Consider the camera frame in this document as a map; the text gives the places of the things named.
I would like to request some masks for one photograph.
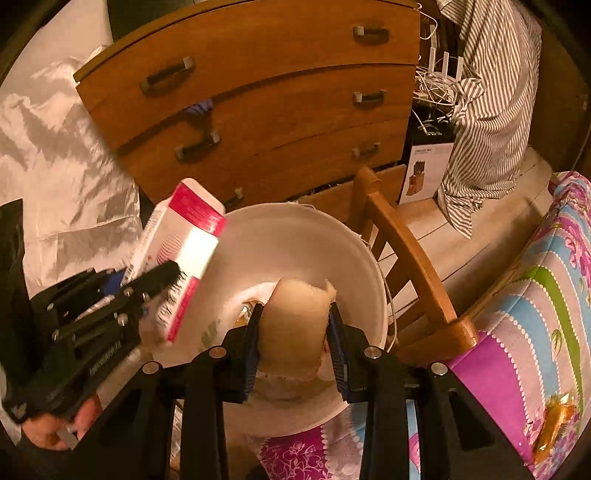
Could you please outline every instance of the cardboard box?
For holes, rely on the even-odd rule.
[[[185,311],[217,247],[226,220],[223,204],[193,179],[156,205],[121,286],[167,260],[180,267],[178,280],[146,305],[144,322],[174,342]]]
[[[425,133],[418,122],[408,126],[405,158],[408,163],[399,205],[433,197],[441,184],[456,138],[450,124],[425,124]]]

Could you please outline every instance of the metal drawer pull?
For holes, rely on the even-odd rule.
[[[228,210],[232,210],[235,206],[237,206],[242,199],[244,198],[244,194],[242,192],[242,188],[238,188],[236,190],[234,190],[234,197],[226,200],[225,202],[223,202],[224,208],[226,209],[226,211]]]
[[[377,93],[368,93],[364,95],[361,92],[355,92],[353,94],[353,103],[359,103],[361,105],[377,105],[382,103],[386,98],[386,90],[380,90]]]
[[[390,38],[390,30],[387,28],[371,28],[371,27],[353,27],[354,37],[379,37],[383,41],[388,41]]]
[[[379,151],[380,142],[376,142],[369,148],[354,148],[352,150],[355,158],[369,157],[375,155]]]
[[[175,148],[174,154],[177,156],[178,160],[184,160],[186,157],[192,155],[198,150],[217,145],[221,142],[221,140],[222,137],[220,137],[219,132],[217,130],[214,130],[200,142],[194,143],[193,145],[188,145],[186,147],[184,145],[181,145]]]
[[[164,70],[160,70],[159,72],[144,78],[139,83],[139,86],[144,93],[148,93],[158,82],[162,82],[166,78],[176,75],[177,73],[188,72],[194,67],[195,60],[193,60],[193,57],[185,57],[182,62],[166,67]]]

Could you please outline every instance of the colorful cushion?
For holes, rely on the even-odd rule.
[[[554,202],[531,244],[490,305],[475,319],[480,341],[449,362],[529,465],[552,476],[589,421],[591,386],[591,184],[555,174]],[[533,465],[532,449],[552,395],[571,392],[576,413],[551,455]],[[308,432],[252,439],[271,480],[357,479],[366,405],[354,405]],[[407,402],[409,469],[420,479],[414,403]]]

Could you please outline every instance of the wooden chair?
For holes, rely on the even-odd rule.
[[[372,246],[376,260],[386,243],[394,250],[398,258],[386,276],[392,298],[409,281],[417,292],[417,301],[397,318],[393,351],[404,363],[419,366],[466,352],[478,341],[472,321],[468,316],[457,318],[427,254],[379,189],[380,180],[374,172],[361,168],[353,181],[347,225],[365,241],[369,241],[374,225],[377,227]]]

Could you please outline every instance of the gray striped cloth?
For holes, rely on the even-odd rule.
[[[463,57],[482,78],[483,92],[461,115],[438,201],[452,226],[472,236],[473,212],[485,199],[515,188],[538,88],[541,27],[511,0],[437,0],[460,28]]]

